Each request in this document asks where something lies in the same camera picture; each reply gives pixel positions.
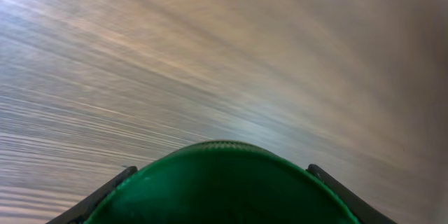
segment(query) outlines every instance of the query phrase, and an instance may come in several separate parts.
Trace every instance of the motion-blurred surface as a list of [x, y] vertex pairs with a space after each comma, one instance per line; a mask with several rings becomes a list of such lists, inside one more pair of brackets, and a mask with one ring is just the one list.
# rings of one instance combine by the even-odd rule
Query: motion-blurred surface
[[0, 223], [216, 138], [443, 221], [442, 2], [0, 0]]

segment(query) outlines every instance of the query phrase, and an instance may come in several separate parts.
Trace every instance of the green plastic canopy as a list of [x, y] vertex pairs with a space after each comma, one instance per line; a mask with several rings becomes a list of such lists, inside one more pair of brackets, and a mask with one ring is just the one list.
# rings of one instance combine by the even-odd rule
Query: green plastic canopy
[[86, 222], [359, 223], [317, 178], [238, 141], [182, 148], [111, 192]]

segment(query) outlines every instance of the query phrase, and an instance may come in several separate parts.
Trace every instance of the black frame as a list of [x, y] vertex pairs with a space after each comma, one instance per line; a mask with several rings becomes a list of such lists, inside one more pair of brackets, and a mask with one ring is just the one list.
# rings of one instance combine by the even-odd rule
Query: black frame
[[[98, 204], [118, 185], [137, 172], [135, 166], [128, 167], [115, 178], [104, 184], [81, 202], [65, 211], [47, 224], [82, 224], [86, 221]], [[349, 189], [337, 182], [332, 176], [315, 164], [308, 166], [307, 172], [326, 184], [348, 206], [361, 224], [396, 224], [384, 214], [365, 203]]]

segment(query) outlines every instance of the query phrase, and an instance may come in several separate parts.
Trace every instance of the green plastic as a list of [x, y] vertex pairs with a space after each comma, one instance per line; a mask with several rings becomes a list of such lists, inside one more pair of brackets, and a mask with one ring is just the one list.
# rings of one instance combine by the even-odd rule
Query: green plastic
[[87, 224], [358, 223], [318, 179], [236, 141], [182, 148], [119, 185]]

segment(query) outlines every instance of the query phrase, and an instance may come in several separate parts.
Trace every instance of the green dome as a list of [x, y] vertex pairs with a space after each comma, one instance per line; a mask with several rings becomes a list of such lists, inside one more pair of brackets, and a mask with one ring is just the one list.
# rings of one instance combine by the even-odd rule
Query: green dome
[[319, 180], [236, 141], [182, 148], [119, 185], [87, 224], [358, 223]]

